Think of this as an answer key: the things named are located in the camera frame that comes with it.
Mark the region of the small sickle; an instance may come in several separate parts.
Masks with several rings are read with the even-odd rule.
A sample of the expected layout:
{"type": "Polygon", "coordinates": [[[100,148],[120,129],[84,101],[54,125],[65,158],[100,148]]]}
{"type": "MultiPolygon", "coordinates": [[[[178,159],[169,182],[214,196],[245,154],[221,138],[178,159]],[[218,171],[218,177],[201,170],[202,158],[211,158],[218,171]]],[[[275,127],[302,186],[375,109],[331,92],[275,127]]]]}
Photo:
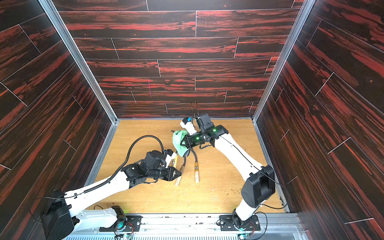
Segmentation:
{"type": "Polygon", "coordinates": [[[196,152],[191,149],[191,153],[194,155],[195,158],[195,182],[199,183],[200,182],[200,174],[199,174],[199,163],[198,163],[198,157],[196,152]]]}
{"type": "Polygon", "coordinates": [[[171,166],[176,168],[177,167],[177,162],[178,162],[179,155],[176,154],[175,158],[171,162],[171,166]]]}
{"type": "Polygon", "coordinates": [[[187,162],[187,157],[183,157],[183,164],[182,164],[182,166],[180,168],[181,175],[176,179],[175,186],[179,186],[180,185],[180,182],[181,182],[181,179],[182,179],[182,175],[183,175],[184,170],[185,170],[186,162],[187,162]]]}

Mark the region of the green and black rag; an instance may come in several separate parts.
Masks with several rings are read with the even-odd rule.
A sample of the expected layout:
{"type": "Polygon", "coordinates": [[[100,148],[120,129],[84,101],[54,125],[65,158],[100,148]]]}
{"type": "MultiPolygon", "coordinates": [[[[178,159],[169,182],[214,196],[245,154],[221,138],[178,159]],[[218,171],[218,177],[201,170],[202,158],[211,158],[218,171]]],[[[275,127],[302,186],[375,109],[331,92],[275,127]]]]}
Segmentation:
{"type": "Polygon", "coordinates": [[[184,138],[187,136],[189,133],[186,130],[180,130],[180,131],[174,131],[173,132],[173,145],[176,149],[176,152],[179,154],[181,157],[188,157],[190,154],[190,150],[185,146],[186,144],[184,143],[184,138]]]}

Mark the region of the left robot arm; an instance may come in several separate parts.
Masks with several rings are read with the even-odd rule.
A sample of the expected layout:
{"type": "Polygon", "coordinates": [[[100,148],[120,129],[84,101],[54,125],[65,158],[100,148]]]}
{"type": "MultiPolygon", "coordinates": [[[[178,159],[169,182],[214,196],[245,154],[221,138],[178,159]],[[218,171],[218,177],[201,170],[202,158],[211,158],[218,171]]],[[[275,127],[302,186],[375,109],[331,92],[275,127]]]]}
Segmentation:
{"type": "Polygon", "coordinates": [[[89,186],[68,191],[53,191],[46,197],[46,206],[41,213],[41,223],[47,240],[62,240],[72,232],[92,227],[111,227],[121,214],[113,208],[104,211],[85,209],[116,193],[126,191],[148,179],[171,182],[181,172],[169,164],[177,157],[172,150],[148,152],[144,159],[122,167],[116,174],[89,186]]]}

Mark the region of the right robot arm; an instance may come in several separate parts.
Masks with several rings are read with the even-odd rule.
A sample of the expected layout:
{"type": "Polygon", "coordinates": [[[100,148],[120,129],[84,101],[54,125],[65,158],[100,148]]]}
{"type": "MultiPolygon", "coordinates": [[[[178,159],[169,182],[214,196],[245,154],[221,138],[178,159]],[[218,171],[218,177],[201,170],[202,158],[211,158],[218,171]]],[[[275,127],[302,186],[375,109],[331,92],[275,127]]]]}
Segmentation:
{"type": "Polygon", "coordinates": [[[238,170],[245,183],[241,190],[242,201],[232,214],[232,222],[238,230],[251,224],[254,212],[276,192],[275,171],[271,166],[263,166],[253,159],[222,125],[215,126],[209,115],[196,118],[199,131],[193,124],[193,118],[184,118],[181,131],[173,133],[173,145],[181,157],[186,157],[194,147],[203,148],[209,143],[220,151],[238,170]]]}

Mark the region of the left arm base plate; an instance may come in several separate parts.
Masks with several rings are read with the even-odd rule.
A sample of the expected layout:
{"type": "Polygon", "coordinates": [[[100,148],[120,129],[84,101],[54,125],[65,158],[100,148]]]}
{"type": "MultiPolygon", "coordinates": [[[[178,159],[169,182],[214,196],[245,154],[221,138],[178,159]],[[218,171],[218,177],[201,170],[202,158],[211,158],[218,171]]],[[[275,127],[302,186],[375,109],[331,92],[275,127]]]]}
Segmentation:
{"type": "Polygon", "coordinates": [[[126,215],[119,217],[109,228],[100,227],[100,232],[105,233],[135,233],[140,230],[143,217],[140,215],[126,215]]]}

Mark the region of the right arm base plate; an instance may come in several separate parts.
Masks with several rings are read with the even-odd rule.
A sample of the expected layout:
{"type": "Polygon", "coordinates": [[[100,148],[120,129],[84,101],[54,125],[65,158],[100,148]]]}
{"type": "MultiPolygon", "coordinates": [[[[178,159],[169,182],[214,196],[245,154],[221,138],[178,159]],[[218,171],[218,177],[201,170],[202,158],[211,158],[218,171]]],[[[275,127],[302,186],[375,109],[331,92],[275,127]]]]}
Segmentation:
{"type": "Polygon", "coordinates": [[[252,215],[249,219],[243,221],[237,216],[220,215],[216,224],[221,231],[260,231],[260,222],[257,216],[252,215]]]}

